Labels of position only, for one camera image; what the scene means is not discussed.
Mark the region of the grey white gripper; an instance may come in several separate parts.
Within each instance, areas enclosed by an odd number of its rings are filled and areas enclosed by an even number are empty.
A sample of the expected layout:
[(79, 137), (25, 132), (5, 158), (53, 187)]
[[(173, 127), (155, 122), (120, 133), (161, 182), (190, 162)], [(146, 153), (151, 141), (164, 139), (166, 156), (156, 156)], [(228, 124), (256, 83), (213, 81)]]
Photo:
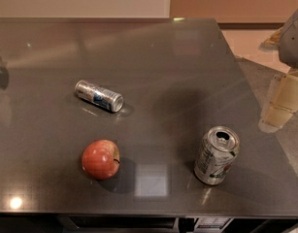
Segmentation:
[[(261, 43), (261, 48), (276, 50), (280, 62), (298, 69), (298, 9)], [(272, 78), (258, 122), (261, 131), (278, 131), (298, 112), (298, 70), (295, 69)]]

